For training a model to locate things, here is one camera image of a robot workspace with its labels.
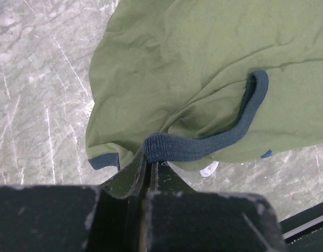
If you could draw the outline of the olive green t-shirt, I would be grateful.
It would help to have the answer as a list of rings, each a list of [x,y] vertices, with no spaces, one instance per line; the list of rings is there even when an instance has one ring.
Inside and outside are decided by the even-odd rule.
[[[89,70],[91,166],[198,171],[323,143],[323,1],[120,1]]]

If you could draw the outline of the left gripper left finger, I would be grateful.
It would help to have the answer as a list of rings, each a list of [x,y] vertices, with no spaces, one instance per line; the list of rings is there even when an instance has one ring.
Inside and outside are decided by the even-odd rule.
[[[146,170],[146,157],[140,147],[130,163],[113,175],[100,186],[112,197],[129,197],[144,177]]]

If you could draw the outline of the round brooch pin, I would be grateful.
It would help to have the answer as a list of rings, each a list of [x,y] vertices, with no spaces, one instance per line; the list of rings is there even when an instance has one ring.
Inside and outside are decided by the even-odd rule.
[[[211,176],[216,171],[216,169],[218,168],[218,166],[219,166],[219,162],[213,161],[206,168],[200,170],[199,173],[200,173],[200,175],[202,177],[209,177],[209,176]]]

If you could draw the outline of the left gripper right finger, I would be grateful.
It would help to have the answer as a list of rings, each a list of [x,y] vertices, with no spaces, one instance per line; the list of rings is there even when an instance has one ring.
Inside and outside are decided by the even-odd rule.
[[[150,190],[160,192],[195,192],[168,164],[156,162],[151,167]]]

